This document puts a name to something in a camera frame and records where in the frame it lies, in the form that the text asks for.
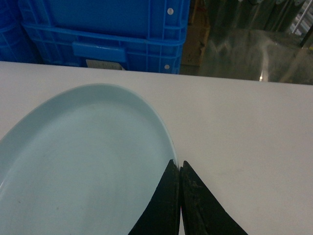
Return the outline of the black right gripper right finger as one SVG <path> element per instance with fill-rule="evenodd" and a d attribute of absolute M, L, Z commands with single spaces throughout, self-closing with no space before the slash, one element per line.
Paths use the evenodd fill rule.
<path fill-rule="evenodd" d="M 246 235 L 184 161 L 180 168 L 181 211 L 186 235 Z"/>

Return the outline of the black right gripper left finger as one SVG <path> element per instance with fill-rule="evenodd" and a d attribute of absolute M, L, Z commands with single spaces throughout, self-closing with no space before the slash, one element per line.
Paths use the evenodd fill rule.
<path fill-rule="evenodd" d="M 180 223 L 179 169 L 170 160 L 131 235 L 177 235 Z"/>

